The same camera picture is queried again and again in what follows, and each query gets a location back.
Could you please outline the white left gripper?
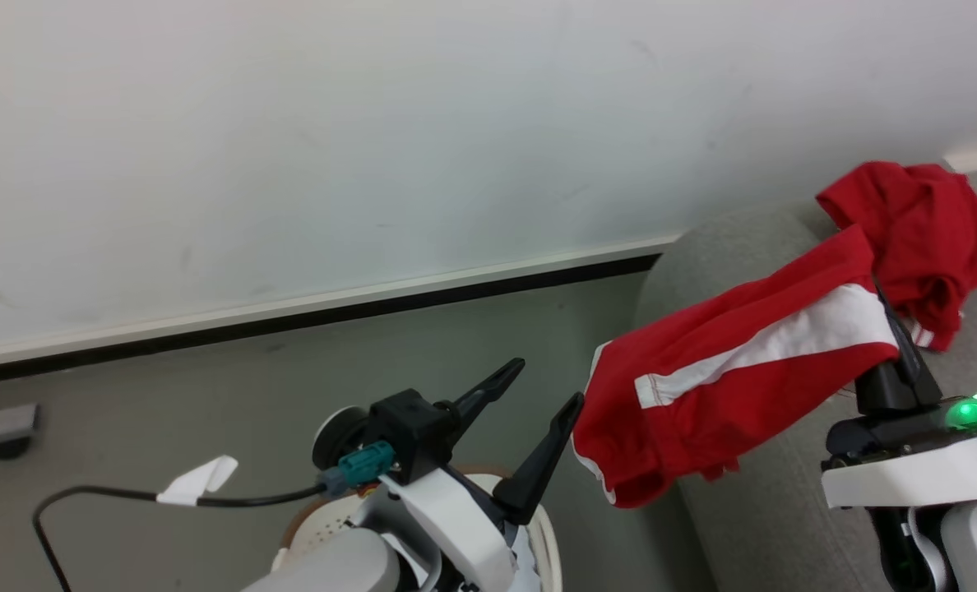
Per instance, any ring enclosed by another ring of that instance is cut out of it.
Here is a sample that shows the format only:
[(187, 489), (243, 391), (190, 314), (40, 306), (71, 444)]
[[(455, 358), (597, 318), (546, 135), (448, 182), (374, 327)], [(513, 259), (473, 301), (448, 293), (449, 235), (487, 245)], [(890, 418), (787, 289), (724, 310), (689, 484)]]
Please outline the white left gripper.
[[(500, 400), (526, 361), (512, 358), (448, 405), (456, 430), (467, 430)], [(413, 574), (400, 591), (541, 591), (544, 510), (538, 508), (584, 407), (577, 392), (549, 421), (544, 438), (510, 477), (436, 469), (402, 486), (378, 480), (378, 533)], [(503, 520), (482, 508), (491, 493)]]

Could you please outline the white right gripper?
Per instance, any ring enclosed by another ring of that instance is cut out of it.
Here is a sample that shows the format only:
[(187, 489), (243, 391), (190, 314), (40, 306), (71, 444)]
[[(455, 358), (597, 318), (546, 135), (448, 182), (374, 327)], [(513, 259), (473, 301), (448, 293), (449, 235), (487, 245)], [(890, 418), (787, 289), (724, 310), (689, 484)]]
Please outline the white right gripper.
[(864, 415), (834, 424), (821, 486), (831, 508), (921, 508), (977, 501), (977, 393), (941, 389), (875, 284), (898, 355), (854, 380)]

